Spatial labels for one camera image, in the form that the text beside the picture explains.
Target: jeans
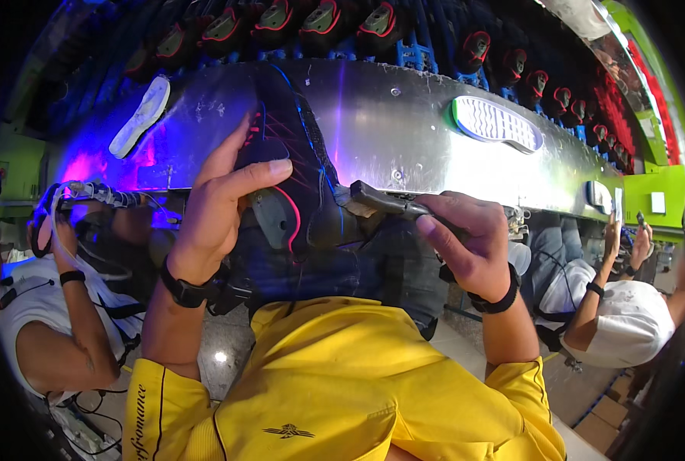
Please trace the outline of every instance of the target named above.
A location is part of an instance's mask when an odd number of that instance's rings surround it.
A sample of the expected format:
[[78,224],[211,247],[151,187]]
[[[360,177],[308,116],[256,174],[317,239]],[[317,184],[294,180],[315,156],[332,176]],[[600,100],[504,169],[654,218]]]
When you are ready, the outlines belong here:
[[439,317],[447,298],[442,263],[413,221],[387,217],[360,244],[310,252],[294,263],[288,250],[265,239],[252,210],[245,211],[230,254],[232,284],[252,290],[250,318],[268,302],[346,296],[404,309],[422,330]]
[[550,282],[558,274],[563,276],[565,265],[583,257],[583,246],[574,217],[533,213],[528,224],[532,262],[522,277],[521,293],[527,307],[534,309],[539,307]]

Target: finger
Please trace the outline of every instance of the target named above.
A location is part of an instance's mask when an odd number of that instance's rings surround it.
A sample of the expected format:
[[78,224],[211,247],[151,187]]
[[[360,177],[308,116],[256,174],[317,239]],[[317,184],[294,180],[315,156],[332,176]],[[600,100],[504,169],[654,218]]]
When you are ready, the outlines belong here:
[[289,159],[249,164],[221,179],[221,194],[237,200],[264,187],[275,186],[291,176],[293,170]]
[[503,214],[503,207],[495,202],[478,200],[458,192],[443,192],[440,196],[424,194],[415,201],[476,237],[497,232],[494,228],[498,216],[496,209],[501,208]]
[[232,171],[237,160],[237,152],[243,147],[249,128],[250,112],[246,112],[235,130],[209,154],[201,165],[199,175],[194,180],[194,187],[201,187],[208,180],[225,176]]
[[416,224],[419,232],[438,251],[452,273],[467,280],[474,271],[477,256],[470,253],[450,229],[434,217],[420,216]]

